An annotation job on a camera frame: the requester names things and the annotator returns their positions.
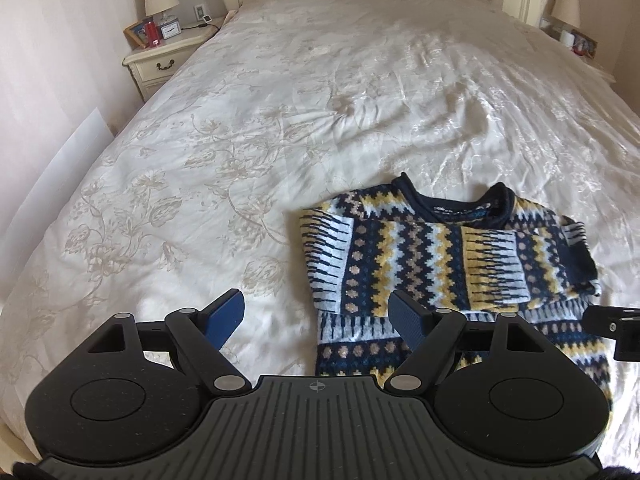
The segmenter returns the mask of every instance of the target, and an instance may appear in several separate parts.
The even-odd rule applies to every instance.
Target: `patterned knit sweater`
[[[386,317],[399,288],[469,320],[518,312],[610,399],[604,343],[579,322],[600,293],[581,222],[502,183],[473,203],[428,198],[403,173],[304,210],[300,225],[319,313],[317,374],[373,374],[382,384],[393,373],[409,353]],[[465,354],[461,365],[481,359]]]

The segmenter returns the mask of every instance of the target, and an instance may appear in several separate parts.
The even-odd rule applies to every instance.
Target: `bedspread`
[[[640,304],[639,120],[539,30],[474,0],[248,0],[105,150],[0,317],[2,418],[116,312],[246,297],[223,352],[251,380],[312,373],[298,212],[406,171],[503,181],[586,224],[604,293]],[[640,469],[640,370],[613,364],[604,463]]]

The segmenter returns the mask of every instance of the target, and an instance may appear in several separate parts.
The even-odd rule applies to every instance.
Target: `grey ribbed plate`
[[[164,454],[118,467],[48,458],[60,480],[584,480],[587,458],[512,467],[452,443],[417,399],[389,396],[371,377],[264,377],[242,397],[212,403]]]

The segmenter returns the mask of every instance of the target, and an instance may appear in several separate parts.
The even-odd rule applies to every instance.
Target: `drawer handle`
[[[175,63],[175,59],[172,59],[167,66],[161,66],[160,63],[156,64],[158,70],[169,70]]]

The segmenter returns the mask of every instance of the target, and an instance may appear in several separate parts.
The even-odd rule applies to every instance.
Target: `red bottle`
[[[147,18],[144,23],[147,46],[158,46],[160,44],[160,36],[158,35],[158,28],[154,23],[154,19]]]

